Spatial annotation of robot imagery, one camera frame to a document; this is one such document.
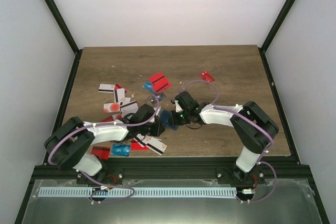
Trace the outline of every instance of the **black magnetic stripe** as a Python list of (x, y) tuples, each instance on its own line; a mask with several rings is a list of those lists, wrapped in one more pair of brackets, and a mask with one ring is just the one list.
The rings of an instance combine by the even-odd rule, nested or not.
[(161, 89), (163, 89), (164, 87), (168, 86), (168, 83), (166, 83), (165, 85), (163, 85), (162, 87), (160, 87), (157, 92), (159, 92)]
[(114, 91), (114, 96), (115, 96), (115, 102), (119, 102), (117, 90)]
[(92, 148), (92, 150), (93, 151), (95, 151), (95, 150), (100, 150), (100, 151), (110, 151), (110, 149), (111, 148), (108, 148), (108, 147), (100, 147), (100, 146), (94, 146), (93, 148)]
[(135, 104), (135, 103), (137, 103), (137, 101), (133, 101), (133, 102), (127, 103), (127, 104), (125, 104), (123, 106), (120, 106), (120, 107), (121, 108), (125, 108), (125, 107), (130, 106), (130, 105)]
[(145, 139), (145, 137), (142, 139), (142, 140), (140, 140), (137, 136), (134, 138), (140, 145), (143, 145), (143, 147), (145, 147), (146, 145), (143, 143), (143, 141), (142, 140), (144, 140)]
[(109, 90), (109, 89), (98, 89), (98, 91), (105, 91), (105, 92), (110, 92), (110, 93), (114, 92), (114, 90)]
[(160, 78), (157, 78), (155, 81), (152, 82), (152, 84), (154, 84), (154, 83), (160, 81), (160, 80), (163, 79), (163, 78), (164, 78), (164, 76), (161, 76)]
[(158, 152), (160, 154), (163, 154), (163, 151), (159, 150), (158, 148), (154, 147), (151, 144), (147, 144), (147, 147), (149, 147), (150, 149), (153, 149), (154, 151), (156, 151), (156, 152)]

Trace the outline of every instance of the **blue card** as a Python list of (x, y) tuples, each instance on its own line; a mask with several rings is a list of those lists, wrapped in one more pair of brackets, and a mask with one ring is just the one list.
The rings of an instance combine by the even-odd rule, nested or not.
[(128, 157), (131, 152), (131, 146), (125, 144), (114, 144), (112, 146), (112, 155)]
[(168, 110), (164, 110), (164, 111), (162, 111), (161, 116), (160, 116), (160, 118), (158, 119), (158, 121), (159, 121), (160, 123), (163, 123), (163, 126), (165, 126), (166, 128), (170, 128), (170, 129), (176, 131), (177, 128), (179, 128), (178, 125), (173, 125), (173, 124), (168, 123), (168, 120), (169, 120), (171, 117), (172, 117), (171, 112), (168, 111)]
[(146, 82), (143, 86), (142, 86), (144, 89), (152, 92), (153, 94), (155, 94), (155, 91), (152, 87), (152, 83), (150, 81)]

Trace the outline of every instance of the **red card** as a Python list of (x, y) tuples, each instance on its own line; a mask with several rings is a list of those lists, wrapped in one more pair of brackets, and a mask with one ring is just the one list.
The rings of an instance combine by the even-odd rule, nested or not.
[(149, 150), (149, 148), (147, 146), (142, 147), (137, 142), (131, 142), (131, 150), (133, 150), (133, 151), (142, 151), (142, 150)]
[(120, 85), (119, 83), (117, 83), (115, 86), (114, 86), (114, 89), (125, 89), (122, 85)]
[(208, 82), (213, 82), (215, 80), (208, 71), (203, 71), (199, 75), (203, 80)]
[(111, 148), (94, 146), (92, 148), (91, 154), (96, 155), (101, 159), (109, 159)]
[(103, 122), (112, 122), (112, 121), (114, 121), (113, 117), (109, 116), (107, 118), (104, 118), (103, 120), (100, 120), (99, 122), (103, 123)]
[(152, 83), (152, 88), (156, 93), (163, 92), (172, 86), (163, 73), (156, 73), (149, 77), (149, 81)]

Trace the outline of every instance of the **red label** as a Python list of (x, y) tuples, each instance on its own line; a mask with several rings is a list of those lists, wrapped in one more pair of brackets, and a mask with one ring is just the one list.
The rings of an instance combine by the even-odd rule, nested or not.
[(203, 80), (208, 82), (213, 82), (215, 80), (208, 71), (203, 71), (199, 75)]
[(149, 77), (149, 81), (152, 83), (152, 88), (156, 93), (163, 92), (172, 86), (163, 73), (156, 73)]
[(108, 159), (110, 156), (110, 150), (111, 148), (108, 147), (94, 146), (92, 148), (91, 154), (96, 155), (101, 159)]
[(133, 151), (142, 151), (142, 150), (149, 150), (149, 148), (147, 146), (142, 147), (137, 142), (133, 142), (132, 141), (132, 143), (131, 143), (131, 150), (133, 150)]

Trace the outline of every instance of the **card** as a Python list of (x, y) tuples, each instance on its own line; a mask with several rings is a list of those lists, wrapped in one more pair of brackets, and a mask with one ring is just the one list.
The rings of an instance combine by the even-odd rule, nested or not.
[(117, 83), (114, 87), (114, 89), (125, 89), (121, 84)]
[(160, 115), (160, 117), (159, 117), (159, 119), (158, 119), (158, 121), (159, 121), (160, 123), (163, 123), (163, 126), (165, 126), (166, 128), (170, 128), (170, 129), (176, 131), (176, 130), (179, 128), (178, 125), (173, 125), (173, 124), (170, 124), (170, 123), (168, 122), (168, 120), (169, 120), (171, 117), (172, 117), (172, 114), (171, 114), (170, 111), (168, 111), (168, 110), (163, 110), (162, 113), (161, 113), (161, 115)]
[(91, 154), (96, 155), (101, 159), (109, 159), (111, 148), (108, 147), (101, 147), (101, 146), (94, 146), (92, 148)]
[[(155, 96), (158, 98), (159, 101), (162, 101), (163, 99), (166, 98), (166, 95), (164, 93), (159, 93), (159, 94), (156, 94)], [(156, 104), (156, 99), (151, 98), (150, 101), (152, 104)]]
[(124, 97), (123, 101), (120, 103), (120, 105), (125, 105), (127, 103), (131, 102), (131, 98), (130, 97)]
[(150, 91), (150, 92), (152, 92), (152, 93), (155, 94), (155, 91), (154, 91), (154, 89), (152, 88), (152, 84), (151, 84), (150, 81), (146, 82), (142, 87), (143, 87), (144, 89), (146, 89), (146, 90), (148, 90), (148, 91)]
[(104, 118), (104, 119), (100, 120), (99, 122), (104, 123), (104, 122), (113, 122), (113, 121), (114, 121), (113, 116), (108, 116), (107, 118)]
[(137, 143), (136, 141), (132, 141), (131, 143), (131, 150), (132, 151), (145, 151), (145, 150), (149, 150), (149, 148), (147, 146), (142, 147), (139, 143)]
[(121, 103), (125, 100), (125, 89), (116, 89), (114, 91), (114, 102)]
[(114, 93), (115, 85), (112, 84), (101, 84), (99, 85), (98, 92), (101, 93)]
[(215, 80), (208, 71), (203, 71), (199, 75), (203, 80), (208, 82), (213, 82)]
[(121, 110), (121, 115), (124, 117), (125, 115), (127, 115), (128, 113), (135, 113), (136, 111), (138, 111), (139, 106), (137, 101), (133, 101), (127, 104), (123, 104), (120, 106), (120, 110)]
[(162, 143), (159, 139), (151, 136), (146, 136), (142, 142), (145, 143), (149, 149), (158, 153), (159, 155), (162, 155), (167, 149), (167, 145)]
[(112, 155), (128, 157), (131, 152), (130, 145), (124, 144), (113, 144), (112, 146)]
[(119, 112), (120, 104), (118, 103), (106, 103), (104, 104), (104, 113)]
[(172, 86), (163, 73), (157, 73), (151, 76), (149, 81), (152, 83), (152, 88), (156, 93), (163, 92)]
[(133, 140), (136, 141), (141, 147), (145, 147), (146, 144), (143, 143), (143, 140), (145, 139), (145, 136), (138, 134), (136, 135)]

